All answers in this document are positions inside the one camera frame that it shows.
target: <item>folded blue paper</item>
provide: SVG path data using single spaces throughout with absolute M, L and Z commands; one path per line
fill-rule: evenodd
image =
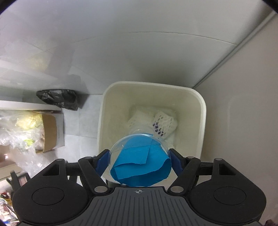
M 121 184 L 151 186 L 166 179 L 171 167 L 171 159 L 160 143 L 142 135 L 124 145 L 110 173 Z

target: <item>triangular hole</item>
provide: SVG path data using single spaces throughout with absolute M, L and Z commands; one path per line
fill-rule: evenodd
M 59 175 L 59 169 L 59 164 L 55 164 L 44 174 L 44 176 L 57 176 Z
M 219 164 L 219 174 L 235 176 L 235 173 L 224 164 Z

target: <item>floor tile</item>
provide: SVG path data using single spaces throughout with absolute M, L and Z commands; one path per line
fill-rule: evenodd
M 80 159 L 79 136 L 65 134 L 65 146 L 57 148 L 57 158 L 63 158 L 69 163 L 77 162 Z
M 80 109 L 79 135 L 97 138 L 102 95 L 89 95 Z
M 79 112 L 62 109 L 64 114 L 64 133 L 69 135 L 79 135 Z
M 80 158 L 86 156 L 96 156 L 98 155 L 98 149 L 96 145 L 96 138 L 91 137 L 80 137 Z

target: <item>black plastic bag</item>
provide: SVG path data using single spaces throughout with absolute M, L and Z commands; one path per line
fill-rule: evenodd
M 76 92 L 70 89 L 46 89 L 36 92 L 43 102 L 56 105 L 68 110 L 77 111 L 78 102 Z

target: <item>cardboard box flap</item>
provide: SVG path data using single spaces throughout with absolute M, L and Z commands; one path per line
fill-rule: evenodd
M 42 114 L 42 118 L 45 137 L 43 151 L 48 151 L 53 149 L 57 143 L 56 119 L 50 114 Z

